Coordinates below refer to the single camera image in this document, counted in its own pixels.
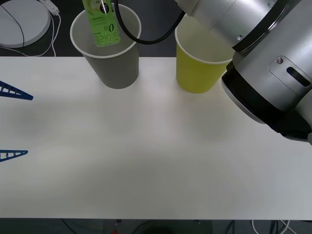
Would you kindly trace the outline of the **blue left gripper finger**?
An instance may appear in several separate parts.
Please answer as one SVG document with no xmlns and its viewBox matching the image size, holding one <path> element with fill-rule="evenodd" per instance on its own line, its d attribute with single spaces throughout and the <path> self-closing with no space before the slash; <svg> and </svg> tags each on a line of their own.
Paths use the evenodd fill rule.
<svg viewBox="0 0 312 234">
<path fill-rule="evenodd" d="M 3 81 L 0 82 L 0 96 L 7 98 L 17 98 L 24 100 L 33 100 L 33 96 Z"/>
<path fill-rule="evenodd" d="M 0 161 L 4 162 L 28 154 L 27 150 L 0 150 Z"/>
</svg>

